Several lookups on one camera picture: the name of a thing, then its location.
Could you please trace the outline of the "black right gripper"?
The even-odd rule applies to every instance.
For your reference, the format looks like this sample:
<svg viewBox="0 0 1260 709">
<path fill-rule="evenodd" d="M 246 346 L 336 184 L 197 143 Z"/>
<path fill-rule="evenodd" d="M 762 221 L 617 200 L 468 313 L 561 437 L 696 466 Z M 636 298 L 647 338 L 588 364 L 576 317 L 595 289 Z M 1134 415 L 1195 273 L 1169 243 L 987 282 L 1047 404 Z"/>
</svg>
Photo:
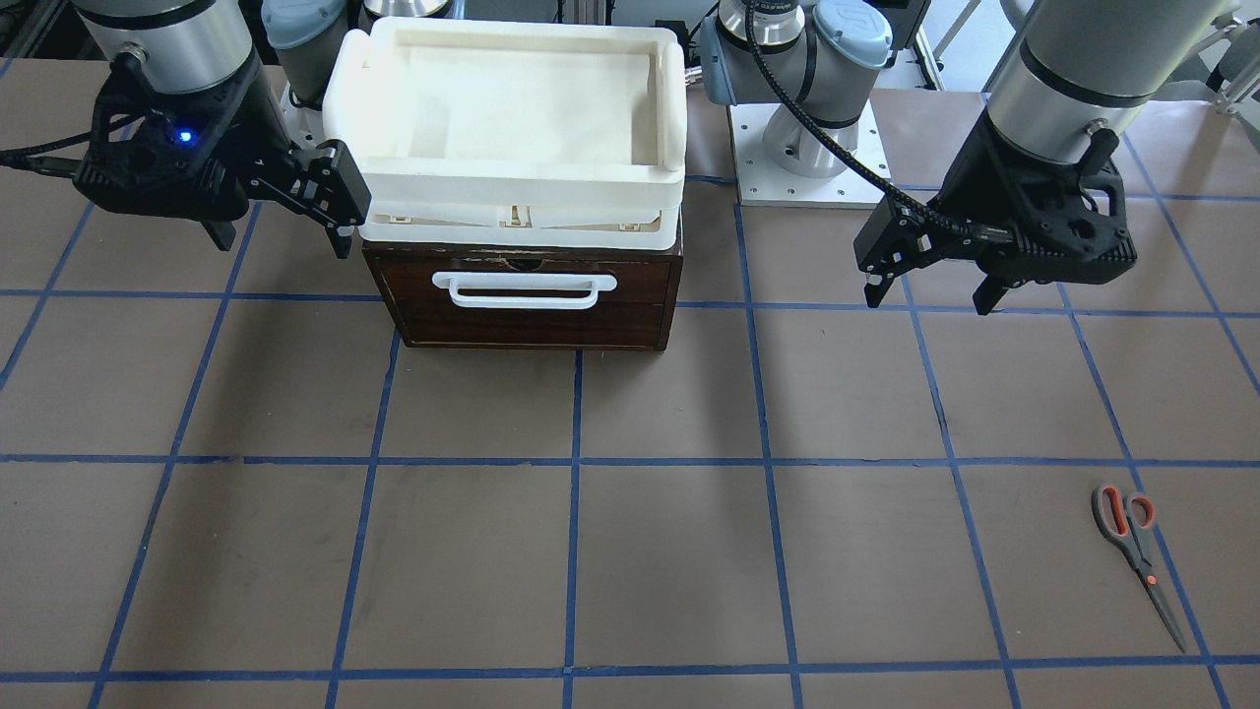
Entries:
<svg viewBox="0 0 1260 709">
<path fill-rule="evenodd" d="M 219 84 L 188 94 L 154 89 L 135 53 L 113 57 L 73 184 L 112 214 L 202 222 L 220 252 L 237 242 L 247 199 L 267 199 L 323 225 L 338 259 L 372 201 L 344 141 L 289 150 L 255 52 Z"/>
</svg>

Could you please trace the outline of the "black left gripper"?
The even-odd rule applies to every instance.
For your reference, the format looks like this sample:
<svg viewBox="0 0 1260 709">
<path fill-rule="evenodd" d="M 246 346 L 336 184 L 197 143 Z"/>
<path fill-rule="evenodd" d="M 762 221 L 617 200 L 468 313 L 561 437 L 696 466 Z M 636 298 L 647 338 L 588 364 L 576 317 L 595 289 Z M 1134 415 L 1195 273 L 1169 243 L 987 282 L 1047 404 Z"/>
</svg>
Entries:
<svg viewBox="0 0 1260 709">
<path fill-rule="evenodd" d="M 1116 149 L 1119 135 L 1102 127 L 1076 164 L 1056 164 L 1004 139 L 988 112 L 976 118 L 935 198 L 945 215 L 1013 234 L 974 256 L 987 272 L 973 292 L 976 314 L 993 314 L 1024 280 L 1099 286 L 1137 264 L 1124 184 L 1111 160 Z M 901 275 L 945 259 L 958 246 L 958 222 L 929 220 L 883 196 L 853 243 L 868 309 L 881 305 Z"/>
</svg>

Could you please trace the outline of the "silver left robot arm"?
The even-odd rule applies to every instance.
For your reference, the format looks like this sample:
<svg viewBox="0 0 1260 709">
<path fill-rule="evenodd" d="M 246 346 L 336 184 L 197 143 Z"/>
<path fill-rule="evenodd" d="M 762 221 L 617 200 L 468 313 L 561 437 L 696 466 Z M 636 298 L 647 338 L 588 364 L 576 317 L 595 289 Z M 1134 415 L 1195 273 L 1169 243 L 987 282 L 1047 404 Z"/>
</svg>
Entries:
<svg viewBox="0 0 1260 709">
<path fill-rule="evenodd" d="M 882 194 L 856 235 L 864 297 L 942 259 L 971 261 L 990 314 L 1026 283 L 1102 286 L 1137 264 L 1114 162 L 1121 133 L 1223 1 L 1036 1 L 1007 67 L 931 201 L 856 157 L 856 127 L 895 58 L 868 1 L 719 1 L 699 23 L 703 84 L 718 105 L 770 103 L 764 147 L 806 178 L 850 173 Z"/>
</svg>

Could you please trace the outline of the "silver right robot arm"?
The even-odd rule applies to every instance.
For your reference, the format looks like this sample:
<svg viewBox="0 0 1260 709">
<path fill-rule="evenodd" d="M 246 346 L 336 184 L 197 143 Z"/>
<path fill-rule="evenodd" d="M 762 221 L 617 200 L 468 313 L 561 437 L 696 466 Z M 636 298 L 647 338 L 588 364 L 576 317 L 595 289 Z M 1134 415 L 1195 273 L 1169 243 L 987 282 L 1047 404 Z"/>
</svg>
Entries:
<svg viewBox="0 0 1260 709">
<path fill-rule="evenodd" d="M 77 1 L 110 60 L 76 189 L 111 214 L 190 220 L 220 251 L 273 201 L 352 251 L 370 191 L 346 144 L 294 144 L 234 1 Z"/>
</svg>

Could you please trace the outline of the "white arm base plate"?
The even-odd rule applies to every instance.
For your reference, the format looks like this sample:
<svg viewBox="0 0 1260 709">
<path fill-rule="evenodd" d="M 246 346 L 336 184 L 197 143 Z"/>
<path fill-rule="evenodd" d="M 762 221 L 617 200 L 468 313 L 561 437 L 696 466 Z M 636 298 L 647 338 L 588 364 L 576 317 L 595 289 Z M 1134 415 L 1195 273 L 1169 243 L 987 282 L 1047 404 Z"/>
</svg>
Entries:
<svg viewBox="0 0 1260 709">
<path fill-rule="evenodd" d="M 731 106 L 728 116 L 743 205 L 872 208 L 885 196 L 782 105 Z"/>
</svg>

